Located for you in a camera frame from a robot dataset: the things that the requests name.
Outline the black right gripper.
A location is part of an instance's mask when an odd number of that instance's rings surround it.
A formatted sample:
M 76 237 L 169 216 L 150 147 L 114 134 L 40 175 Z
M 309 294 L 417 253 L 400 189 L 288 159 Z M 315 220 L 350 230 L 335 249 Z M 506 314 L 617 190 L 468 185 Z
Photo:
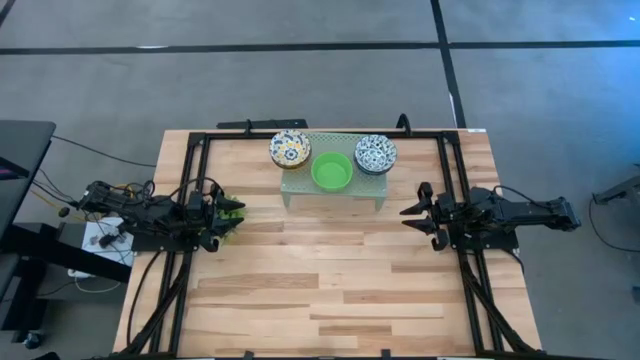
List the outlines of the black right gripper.
M 438 194 L 433 200 L 433 189 L 429 182 L 422 182 L 417 191 L 419 202 L 400 212 L 400 215 L 420 215 L 423 219 L 402 221 L 403 225 L 432 235 L 432 248 L 443 251 L 447 246 L 453 249 L 470 250 L 471 234 L 465 229 L 463 203 L 456 203 L 451 193 Z

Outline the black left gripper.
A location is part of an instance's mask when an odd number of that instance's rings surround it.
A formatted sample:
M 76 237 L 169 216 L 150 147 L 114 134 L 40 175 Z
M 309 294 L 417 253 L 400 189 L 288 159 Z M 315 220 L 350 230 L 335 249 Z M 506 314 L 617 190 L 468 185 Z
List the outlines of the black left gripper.
M 217 252 L 221 237 L 244 221 L 243 217 L 220 218 L 218 210 L 235 211 L 245 204 L 225 196 L 218 196 L 221 187 L 214 182 L 208 192 L 192 191 L 187 202 L 187 223 L 191 242 L 196 248 Z

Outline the teal patterned ceramic bowl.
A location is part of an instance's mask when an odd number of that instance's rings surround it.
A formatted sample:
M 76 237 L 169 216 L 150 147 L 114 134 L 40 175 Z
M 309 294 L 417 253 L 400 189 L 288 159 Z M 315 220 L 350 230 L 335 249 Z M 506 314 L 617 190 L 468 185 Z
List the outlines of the teal patterned ceramic bowl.
M 369 175 L 387 173 L 398 156 L 396 145 L 384 135 L 366 135 L 355 145 L 354 159 L 358 168 Z

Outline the yellow patterned ceramic bowl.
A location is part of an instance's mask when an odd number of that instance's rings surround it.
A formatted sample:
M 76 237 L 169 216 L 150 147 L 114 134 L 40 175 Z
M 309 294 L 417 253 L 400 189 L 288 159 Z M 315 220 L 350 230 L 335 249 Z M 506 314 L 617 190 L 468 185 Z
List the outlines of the yellow patterned ceramic bowl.
M 285 129 L 276 133 L 269 144 L 271 160 L 283 169 L 303 166 L 310 159 L 311 153 L 311 141 L 308 136 L 295 129 Z

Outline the green plastic bowl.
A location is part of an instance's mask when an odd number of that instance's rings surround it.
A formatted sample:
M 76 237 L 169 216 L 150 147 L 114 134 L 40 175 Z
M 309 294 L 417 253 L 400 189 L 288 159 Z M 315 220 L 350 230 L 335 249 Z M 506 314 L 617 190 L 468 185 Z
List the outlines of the green plastic bowl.
M 340 192 L 353 177 L 351 160 L 339 152 L 325 152 L 318 155 L 311 166 L 314 183 L 324 191 Z

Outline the artificial green plant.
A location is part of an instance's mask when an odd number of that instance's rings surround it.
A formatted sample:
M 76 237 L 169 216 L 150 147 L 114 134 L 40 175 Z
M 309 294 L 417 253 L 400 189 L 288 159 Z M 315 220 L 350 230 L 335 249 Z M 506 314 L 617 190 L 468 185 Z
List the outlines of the artificial green plant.
M 221 219 L 229 220 L 236 218 L 244 218 L 246 215 L 246 209 L 236 209 L 231 211 L 219 210 L 218 215 Z M 236 226 L 234 226 L 231 230 L 229 230 L 225 235 L 221 237 L 221 240 L 226 241 L 229 237 L 233 236 L 237 232 Z

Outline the green perforated metal shelf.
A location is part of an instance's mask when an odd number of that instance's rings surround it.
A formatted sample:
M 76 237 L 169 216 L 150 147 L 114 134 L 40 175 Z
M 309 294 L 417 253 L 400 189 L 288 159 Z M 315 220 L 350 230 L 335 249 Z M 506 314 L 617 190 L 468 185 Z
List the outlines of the green perforated metal shelf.
M 387 197 L 387 177 L 368 175 L 362 172 L 355 161 L 356 144 L 364 134 L 306 132 L 311 143 L 310 160 L 300 168 L 284 170 L 281 178 L 281 195 L 284 205 L 289 207 L 293 195 L 343 195 L 375 200 L 375 209 L 382 207 Z M 350 182 L 341 190 L 325 190 L 312 178 L 312 164 L 321 154 L 337 152 L 345 155 L 352 164 L 353 174 Z

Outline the black flat bar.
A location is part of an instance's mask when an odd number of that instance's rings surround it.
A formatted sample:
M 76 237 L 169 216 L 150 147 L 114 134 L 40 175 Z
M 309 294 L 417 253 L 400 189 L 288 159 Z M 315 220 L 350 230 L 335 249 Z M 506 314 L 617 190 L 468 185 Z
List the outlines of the black flat bar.
M 305 119 L 269 119 L 250 120 L 236 122 L 219 122 L 217 129 L 307 129 L 308 123 Z

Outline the black desk stand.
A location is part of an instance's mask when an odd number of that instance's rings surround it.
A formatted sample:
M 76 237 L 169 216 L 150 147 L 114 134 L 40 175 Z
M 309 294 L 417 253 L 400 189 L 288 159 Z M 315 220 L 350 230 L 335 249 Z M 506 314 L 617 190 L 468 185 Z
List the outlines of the black desk stand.
M 131 268 L 68 243 L 81 239 L 80 226 L 55 228 L 40 223 L 14 223 L 0 237 L 0 331 L 39 328 L 48 300 L 39 293 L 50 265 L 126 283 Z

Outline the black floor stand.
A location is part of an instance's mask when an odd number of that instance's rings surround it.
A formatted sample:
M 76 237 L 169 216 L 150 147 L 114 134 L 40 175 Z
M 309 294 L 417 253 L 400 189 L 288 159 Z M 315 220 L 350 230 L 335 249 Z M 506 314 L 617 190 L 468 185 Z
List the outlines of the black floor stand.
M 627 199 L 633 205 L 640 206 L 640 174 L 632 176 L 607 190 L 593 193 L 592 199 L 598 205 L 606 205 L 616 199 Z

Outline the black desk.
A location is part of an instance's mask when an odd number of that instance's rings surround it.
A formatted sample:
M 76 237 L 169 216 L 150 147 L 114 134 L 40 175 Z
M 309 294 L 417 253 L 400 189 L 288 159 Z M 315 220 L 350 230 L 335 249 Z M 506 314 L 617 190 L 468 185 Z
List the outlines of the black desk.
M 0 158 L 28 172 L 19 179 L 0 178 L 0 240 L 15 219 L 55 129 L 50 121 L 0 120 Z

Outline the black aluminium frame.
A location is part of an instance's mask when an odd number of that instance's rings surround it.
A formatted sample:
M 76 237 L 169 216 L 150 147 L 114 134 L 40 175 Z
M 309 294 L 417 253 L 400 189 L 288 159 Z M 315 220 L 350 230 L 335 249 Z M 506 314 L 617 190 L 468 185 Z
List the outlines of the black aluminium frame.
M 135 259 L 114 347 L 138 332 L 181 266 L 187 283 L 151 349 L 179 358 L 465 356 L 508 344 L 465 288 L 469 263 L 510 325 L 533 349 L 539 335 L 520 265 L 487 250 L 435 251 L 405 225 L 421 183 L 465 198 L 498 183 L 483 131 L 390 133 L 399 158 L 387 194 L 284 200 L 271 132 L 169 130 L 154 174 L 160 194 L 184 196 L 216 180 L 245 206 L 245 221 L 216 253 L 142 253 Z

